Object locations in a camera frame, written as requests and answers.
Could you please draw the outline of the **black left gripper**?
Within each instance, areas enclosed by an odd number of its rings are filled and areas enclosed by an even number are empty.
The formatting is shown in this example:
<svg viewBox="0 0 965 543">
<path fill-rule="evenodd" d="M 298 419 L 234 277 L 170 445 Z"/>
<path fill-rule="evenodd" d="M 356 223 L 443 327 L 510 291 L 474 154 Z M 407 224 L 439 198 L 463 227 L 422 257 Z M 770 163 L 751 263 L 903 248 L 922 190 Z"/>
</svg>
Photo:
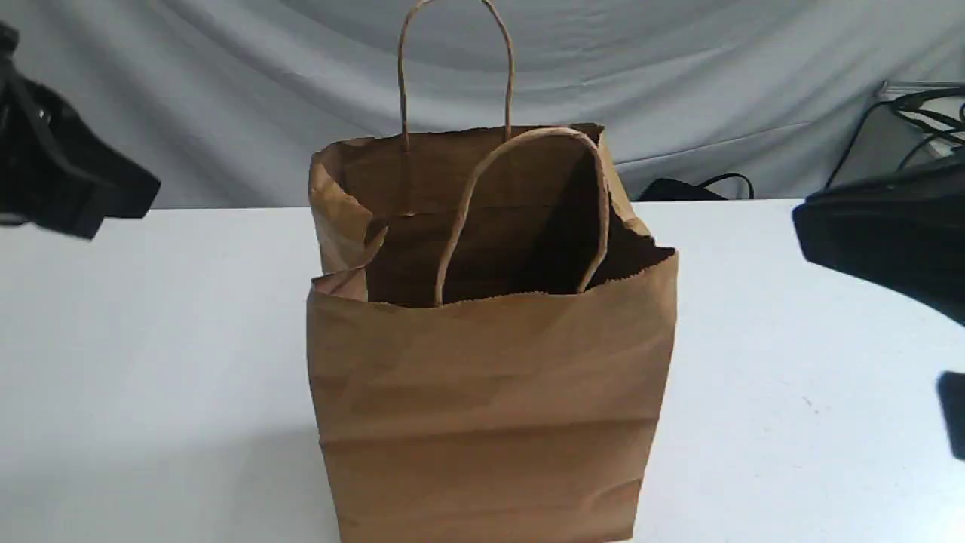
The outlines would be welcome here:
<svg viewBox="0 0 965 543">
<path fill-rule="evenodd" d="M 103 142 L 55 90 L 21 75 L 2 25 L 1 224 L 92 240 L 106 219 L 144 219 L 161 183 Z"/>
</svg>

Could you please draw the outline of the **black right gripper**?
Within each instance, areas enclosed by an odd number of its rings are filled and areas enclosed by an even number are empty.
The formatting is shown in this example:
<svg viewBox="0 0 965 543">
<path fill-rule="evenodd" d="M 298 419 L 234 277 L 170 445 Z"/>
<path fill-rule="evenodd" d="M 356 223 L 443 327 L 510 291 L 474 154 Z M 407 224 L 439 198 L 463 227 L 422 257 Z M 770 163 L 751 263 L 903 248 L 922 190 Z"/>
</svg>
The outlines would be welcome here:
<svg viewBox="0 0 965 543">
<path fill-rule="evenodd" d="M 964 322 L 962 155 L 821 190 L 792 221 L 807 261 Z"/>
</svg>

